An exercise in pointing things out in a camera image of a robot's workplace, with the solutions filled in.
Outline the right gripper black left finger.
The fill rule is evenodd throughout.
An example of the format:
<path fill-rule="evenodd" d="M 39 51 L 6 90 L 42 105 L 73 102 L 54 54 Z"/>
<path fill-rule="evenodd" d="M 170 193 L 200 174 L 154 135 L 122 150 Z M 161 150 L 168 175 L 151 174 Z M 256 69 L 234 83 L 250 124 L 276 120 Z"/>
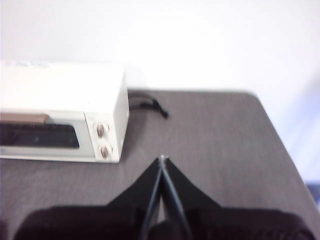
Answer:
<path fill-rule="evenodd" d="M 156 158 L 136 181 L 107 206 L 131 214 L 129 228 L 123 232 L 129 240 L 145 240 L 157 223 L 162 189 L 162 169 Z"/>

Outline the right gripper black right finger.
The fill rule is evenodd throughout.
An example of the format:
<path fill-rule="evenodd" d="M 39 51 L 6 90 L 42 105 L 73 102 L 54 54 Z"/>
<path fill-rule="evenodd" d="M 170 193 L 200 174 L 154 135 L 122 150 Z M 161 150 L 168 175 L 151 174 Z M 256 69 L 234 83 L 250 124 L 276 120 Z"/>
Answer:
<path fill-rule="evenodd" d="M 163 158 L 163 201 L 165 217 L 177 224 L 186 240 L 195 238 L 194 213 L 222 207 L 197 188 L 168 158 Z"/>

